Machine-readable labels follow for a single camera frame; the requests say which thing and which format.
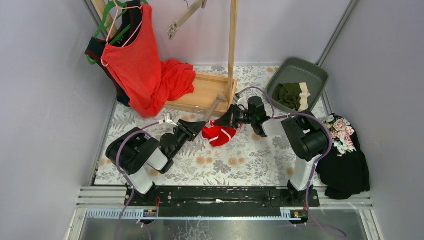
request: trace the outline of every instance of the clothes hanger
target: clothes hanger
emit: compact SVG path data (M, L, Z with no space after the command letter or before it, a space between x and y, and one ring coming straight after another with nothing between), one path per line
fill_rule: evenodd
M143 3L145 3L145 4L149 4L148 2L147 2L147 0L141 0L141 2L143 2ZM113 19L113 22L112 22L112 26L110 27L110 30L109 30L109 33L107 34L107 37L106 37L106 44L109 44L109 37L110 37L110 35L111 35L111 32L112 32L112 28L114 27L114 25L115 25L115 22L116 22L116 20L117 20L117 18L118 18L118 10L128 10L128 9L142 9L142 5L141 6L131 6L131 7L121 7L121 6L119 6L118 5L118 1L117 0L113 0L113 3L115 4L115 7L116 7L116 14L115 14L115 18ZM127 43L134 37L134 35L137 33L137 31L140 29L140 27L142 26L142 23L143 23L143 21L141 21L140 22L140 24L138 25L138 27L135 29L135 31L132 33L132 35L128 38L128 40L122 45L122 48L123 47L125 47L125 45L127 45ZM101 64L104 66L104 67L107 67L107 66L109 66L109 64L105 64L104 62L103 62L103 59L101 59Z
M179 17L176 21L174 21L171 25L169 25L168 28L168 37L169 40L172 40L177 33L177 31L189 20L189 18L195 14L197 10L201 7L202 9L206 8L206 3L208 0L196 0L193 2L193 4L189 7L189 2L187 0L183 0L187 4L187 10L185 13Z
M108 14L111 12L111 10L113 9L113 8L115 8L116 6L120 6L120 7L122 7L122 8L124 8L124 7L127 7L128 6L128 4L126 3L126 2L120 2L120 1L116 1L116 4L115 4L115 2L113 2L113 1L109 1L108 3L107 3L107 5L106 5L106 7L104 7L104 11L103 11L103 19L102 19L102 21L101 21L101 23L100 23L100 26L98 26L98 28L97 28L97 31L95 32L95 34L94 34L94 38L96 39L98 36L99 36L99 34L103 31L103 30L107 30L109 27L110 27L110 29L112 30L112 22L111 23L109 23L107 26L105 26L105 24L106 24L106 20L107 20L107 18L108 18ZM125 12L127 12L128 10L124 10L123 12L121 12L116 18L118 19L118 18L120 18L122 15L124 15L124 13ZM116 36L111 42L110 42L110 44L111 45L113 45L114 43L116 43L129 29L131 28L131 25L129 24L126 28L124 28L120 33L119 33L119 35L118 36ZM88 61L88 63L89 64L91 64L91 65L95 65L96 63L97 63L97 61L96 60L93 60L93 59L91 59L91 57L90 56L87 56L87 61Z

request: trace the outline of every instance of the pink hanger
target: pink hanger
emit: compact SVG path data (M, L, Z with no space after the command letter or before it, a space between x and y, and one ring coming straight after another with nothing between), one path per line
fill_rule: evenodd
M106 37L106 44L109 44L109 37L111 36L111 32L112 32L112 29L114 28L114 25L115 25L115 22L116 22L116 20L117 20L117 18L118 18L118 13L119 13L119 10L125 10L125 9L142 9L142 6L131 6L131 7L120 7L120 6L118 6L118 3L117 3L117 1L116 0L113 0L113 2L115 3L115 7L116 7L116 14L115 14L115 18L113 19L113 22L112 22L112 26L110 26L110 30L109 30L109 32L107 33L107 37ZM139 30L139 28L142 26L142 23L143 23L143 21L141 21L140 22L140 24L138 25L138 27L135 29L135 31L132 33L132 35L128 38L128 40L122 45L122 48L123 47L125 47L125 45L127 45L127 43L134 37L134 35L136 34L136 32ZM101 64L104 66L104 67L107 67L107 66L109 66L109 64L107 63L107 64L105 64L104 62L103 62L103 59L101 59Z

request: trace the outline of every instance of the wooden beam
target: wooden beam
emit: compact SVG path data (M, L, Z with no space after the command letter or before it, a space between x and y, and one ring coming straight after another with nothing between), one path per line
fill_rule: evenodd
M103 20L103 12L105 11L106 8L106 3L104 0L91 0L91 2L93 3L93 6L98 14L98 16L100 17L101 20ZM106 23L104 24L105 26L107 26L109 23L113 22L113 18L111 16L111 14L109 13L107 15L106 18ZM110 36L114 36L117 33L118 29L117 26L113 26L112 28L112 32L110 33Z
M239 0L231 0L231 16L229 20L229 56L228 56L228 92L227 99L231 103L233 92L234 53L236 51L237 8Z

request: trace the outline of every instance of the red garment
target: red garment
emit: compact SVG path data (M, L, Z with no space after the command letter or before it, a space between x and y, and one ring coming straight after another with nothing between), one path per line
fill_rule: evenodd
M219 147L228 143L236 135L237 130L243 126L243 124L240 124L237 129L234 129L215 126L215 121L210 121L209 123L212 127L204 127L201 130L201 136L209 140L209 144L212 145L212 147Z
M166 101L194 92L193 66L175 59L161 62L152 26L152 7L143 5L140 32L125 47L107 44L102 60L128 95L129 105L143 118L154 117Z

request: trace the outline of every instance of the black garment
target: black garment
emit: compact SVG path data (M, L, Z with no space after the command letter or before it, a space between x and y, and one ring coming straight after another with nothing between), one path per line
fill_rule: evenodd
M134 1L128 1L127 2L128 7L135 7L135 6L141 6L140 0L134 0ZM135 29L139 26L139 24L142 22L142 12L138 8L132 8L128 9L127 12L125 12L121 19L122 19L122 25L120 26L119 30L117 31L116 35L112 37L110 41L115 39L119 33L123 29L125 29L128 25L131 24L130 29L125 32L118 41L116 41L113 46L116 47L122 47L124 43L131 37L131 35L134 33ZM132 39L128 42L128 45L131 44L134 39L137 38L137 35L139 34L140 29L135 33L135 35L132 37ZM108 69L104 67L101 63L101 58L103 55L103 52L105 50L106 41L97 39L92 37L87 49L85 50L85 54L90 56L91 59L96 60L97 64L103 69L103 71L107 74L107 76L112 80L113 85L116 88L116 100L123 104L126 107L130 106L130 98L128 97L127 93L122 89L122 87L116 82L114 77L109 73Z
M345 118L331 114L324 122L331 132L332 148L319 161L316 172L328 186L325 195L337 200L370 190L370 173L358 134Z
M299 110L301 107L302 89L299 83L278 84L272 94L272 99L289 109Z

